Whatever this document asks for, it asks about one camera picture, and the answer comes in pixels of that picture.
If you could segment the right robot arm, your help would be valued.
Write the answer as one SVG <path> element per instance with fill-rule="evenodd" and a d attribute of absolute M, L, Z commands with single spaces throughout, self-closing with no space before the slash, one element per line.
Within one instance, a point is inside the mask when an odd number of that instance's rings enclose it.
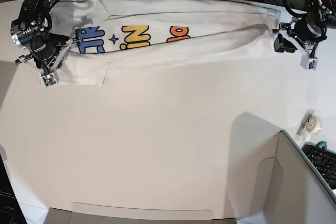
<path fill-rule="evenodd" d="M 18 18 L 11 23 L 13 42 L 30 54 L 16 59 L 17 65 L 25 63 L 37 69 L 44 80 L 55 79 L 56 69 L 64 59 L 68 47 L 78 42 L 78 37 L 53 34 L 50 11 L 60 0 L 24 0 Z"/>

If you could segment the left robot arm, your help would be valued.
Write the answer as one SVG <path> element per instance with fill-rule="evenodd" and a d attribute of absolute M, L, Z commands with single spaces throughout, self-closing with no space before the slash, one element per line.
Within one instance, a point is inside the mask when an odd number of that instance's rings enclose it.
<path fill-rule="evenodd" d="M 287 0 L 282 1 L 292 20 L 272 31 L 277 35 L 275 52 L 300 51 L 314 58 L 319 44 L 327 39 L 327 29 L 335 29 L 335 0 L 305 0 L 305 13 L 294 12 Z"/>

